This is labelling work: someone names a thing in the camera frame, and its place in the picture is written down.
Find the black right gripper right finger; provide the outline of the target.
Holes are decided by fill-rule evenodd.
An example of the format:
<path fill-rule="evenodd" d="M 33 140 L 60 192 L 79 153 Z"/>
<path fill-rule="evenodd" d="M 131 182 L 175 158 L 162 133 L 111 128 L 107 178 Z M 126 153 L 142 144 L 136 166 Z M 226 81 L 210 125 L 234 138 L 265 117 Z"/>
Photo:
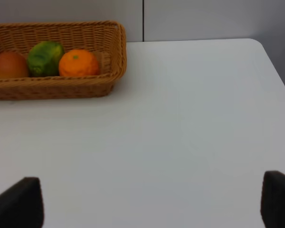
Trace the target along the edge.
<path fill-rule="evenodd" d="M 285 228 L 285 174 L 265 172 L 260 213 L 266 228 Z"/>

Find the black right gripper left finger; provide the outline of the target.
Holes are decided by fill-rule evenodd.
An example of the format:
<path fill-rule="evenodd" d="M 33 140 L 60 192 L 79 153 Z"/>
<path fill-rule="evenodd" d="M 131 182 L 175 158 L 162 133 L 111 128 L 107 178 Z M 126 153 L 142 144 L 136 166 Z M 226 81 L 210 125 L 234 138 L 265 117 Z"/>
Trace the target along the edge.
<path fill-rule="evenodd" d="M 25 177 L 0 194 L 0 228 L 41 228 L 43 224 L 39 178 Z"/>

